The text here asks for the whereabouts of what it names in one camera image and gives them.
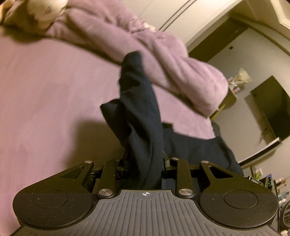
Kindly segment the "flower bouquet on table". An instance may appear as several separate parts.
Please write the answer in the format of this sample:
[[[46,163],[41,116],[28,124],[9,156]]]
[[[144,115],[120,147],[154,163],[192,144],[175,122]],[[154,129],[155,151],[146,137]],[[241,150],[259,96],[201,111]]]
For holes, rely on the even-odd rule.
[[[246,83],[252,81],[252,78],[249,76],[246,70],[243,68],[239,69],[238,74],[235,77],[230,77],[228,79],[229,88],[234,91],[236,88],[243,86]]]

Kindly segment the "white plush toy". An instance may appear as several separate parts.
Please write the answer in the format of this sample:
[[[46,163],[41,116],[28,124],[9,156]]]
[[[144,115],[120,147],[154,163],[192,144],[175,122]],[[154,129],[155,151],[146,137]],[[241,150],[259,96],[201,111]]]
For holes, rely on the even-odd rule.
[[[29,0],[26,9],[38,28],[45,30],[64,12],[67,4],[67,0]]]

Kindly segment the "white wardrobe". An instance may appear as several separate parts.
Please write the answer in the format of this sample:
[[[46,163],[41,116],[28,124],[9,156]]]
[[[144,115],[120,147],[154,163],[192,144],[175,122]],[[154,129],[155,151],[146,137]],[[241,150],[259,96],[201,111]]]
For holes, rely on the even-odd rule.
[[[127,0],[122,3],[149,25],[175,35],[189,46],[240,0]]]

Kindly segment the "yellow side table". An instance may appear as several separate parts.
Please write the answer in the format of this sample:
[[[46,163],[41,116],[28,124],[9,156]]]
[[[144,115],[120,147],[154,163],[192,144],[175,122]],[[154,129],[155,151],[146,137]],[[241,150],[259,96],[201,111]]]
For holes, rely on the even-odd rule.
[[[218,109],[210,116],[210,120],[214,120],[214,118],[223,110],[228,109],[233,106],[237,101],[237,97],[235,93],[229,88],[228,93],[224,100],[219,105]]]

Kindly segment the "purple duvet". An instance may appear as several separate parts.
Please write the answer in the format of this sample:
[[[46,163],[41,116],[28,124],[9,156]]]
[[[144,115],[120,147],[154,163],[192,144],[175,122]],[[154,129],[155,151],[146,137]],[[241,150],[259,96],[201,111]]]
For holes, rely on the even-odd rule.
[[[10,1],[3,23],[98,51],[118,63],[138,51],[149,80],[188,99],[204,117],[211,116],[228,93],[222,72],[189,57],[181,40],[148,25],[120,1],[68,1],[64,12],[45,30],[28,15],[26,4]]]

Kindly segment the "dark navy garment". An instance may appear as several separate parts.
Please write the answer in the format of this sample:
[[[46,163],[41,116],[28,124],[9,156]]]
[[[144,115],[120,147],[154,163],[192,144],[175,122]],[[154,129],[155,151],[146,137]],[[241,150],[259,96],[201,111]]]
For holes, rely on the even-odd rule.
[[[207,160],[236,174],[243,171],[233,152],[218,136],[204,140],[178,134],[161,122],[155,93],[139,52],[124,57],[119,79],[118,99],[100,106],[125,155],[121,166],[125,189],[175,189],[174,180],[162,179],[163,157],[178,157],[197,165]]]

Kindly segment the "purple bed sheet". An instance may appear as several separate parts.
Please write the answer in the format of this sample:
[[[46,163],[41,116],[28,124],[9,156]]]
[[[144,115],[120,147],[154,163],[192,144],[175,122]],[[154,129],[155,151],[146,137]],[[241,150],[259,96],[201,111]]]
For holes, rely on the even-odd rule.
[[[24,187],[124,150],[100,111],[119,97],[120,66],[86,49],[1,27],[1,235],[19,224]]]

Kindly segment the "black wall television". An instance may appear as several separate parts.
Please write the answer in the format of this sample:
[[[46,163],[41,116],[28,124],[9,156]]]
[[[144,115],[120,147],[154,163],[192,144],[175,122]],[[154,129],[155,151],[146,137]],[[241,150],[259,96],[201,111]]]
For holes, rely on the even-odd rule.
[[[251,90],[251,96],[275,137],[289,137],[289,95],[274,76]]]

